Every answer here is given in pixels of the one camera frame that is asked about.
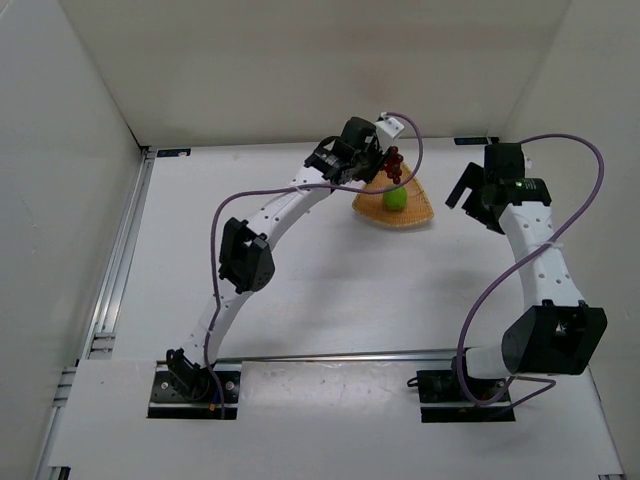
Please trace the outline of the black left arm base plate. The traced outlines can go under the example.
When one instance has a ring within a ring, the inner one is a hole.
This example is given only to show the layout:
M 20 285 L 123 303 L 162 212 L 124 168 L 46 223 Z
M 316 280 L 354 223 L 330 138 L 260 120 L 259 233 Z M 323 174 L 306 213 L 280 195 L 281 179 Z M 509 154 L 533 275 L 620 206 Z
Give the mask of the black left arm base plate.
M 186 387 L 167 368 L 156 367 L 147 407 L 150 419 L 235 420 L 241 389 L 240 363 L 218 363 L 214 372 L 221 391 L 207 370 L 198 373 L 194 386 Z

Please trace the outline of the green fake apple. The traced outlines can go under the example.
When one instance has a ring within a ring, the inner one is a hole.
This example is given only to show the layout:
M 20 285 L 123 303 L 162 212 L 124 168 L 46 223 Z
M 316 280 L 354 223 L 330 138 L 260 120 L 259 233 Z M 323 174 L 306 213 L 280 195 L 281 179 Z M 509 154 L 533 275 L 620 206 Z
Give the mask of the green fake apple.
M 404 187 L 396 188 L 383 194 L 383 205 L 387 211 L 398 212 L 406 208 L 408 193 Z

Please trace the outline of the purple fake grape bunch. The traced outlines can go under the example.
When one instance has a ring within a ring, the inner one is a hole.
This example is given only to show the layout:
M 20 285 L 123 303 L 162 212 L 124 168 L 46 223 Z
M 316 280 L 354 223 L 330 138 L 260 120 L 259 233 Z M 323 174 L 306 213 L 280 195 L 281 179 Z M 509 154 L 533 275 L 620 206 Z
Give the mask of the purple fake grape bunch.
M 389 148 L 384 163 L 384 171 L 386 172 L 387 178 L 394 184 L 401 182 L 403 159 L 404 157 L 399 153 L 396 146 Z

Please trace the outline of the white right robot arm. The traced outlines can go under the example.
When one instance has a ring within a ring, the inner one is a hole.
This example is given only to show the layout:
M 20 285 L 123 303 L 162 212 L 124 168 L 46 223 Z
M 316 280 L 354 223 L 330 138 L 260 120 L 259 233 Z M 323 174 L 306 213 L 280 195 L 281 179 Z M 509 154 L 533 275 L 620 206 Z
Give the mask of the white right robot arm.
M 563 257 L 559 237 L 575 222 L 559 228 L 552 221 L 546 183 L 526 174 L 519 143 L 494 143 L 484 149 L 484 163 L 471 163 L 446 200 L 471 218 L 505 236 L 521 281 L 524 312 L 489 346 L 465 348 L 458 342 L 454 371 L 460 382 L 498 380 L 519 374 L 580 375 L 607 327 L 601 307 L 589 305 L 576 287 Z

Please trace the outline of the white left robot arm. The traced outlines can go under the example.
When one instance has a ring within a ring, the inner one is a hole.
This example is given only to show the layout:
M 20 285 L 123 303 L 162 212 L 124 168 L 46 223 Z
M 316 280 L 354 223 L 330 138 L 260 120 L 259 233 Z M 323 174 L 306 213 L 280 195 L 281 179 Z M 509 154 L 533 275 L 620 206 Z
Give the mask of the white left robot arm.
M 166 353 L 169 383 L 178 395 L 187 402 L 225 401 L 214 371 L 220 346 L 240 308 L 272 280 L 281 237 L 334 191 L 373 195 L 368 186 L 382 170 L 390 171 L 392 190 L 407 184 L 396 141 L 405 127 L 416 126 L 396 112 L 383 112 L 374 122 L 352 117 L 339 135 L 317 144 L 285 187 L 263 191 L 268 201 L 253 216 L 222 222 L 223 209 L 216 208 L 209 240 L 212 296 L 187 340 Z

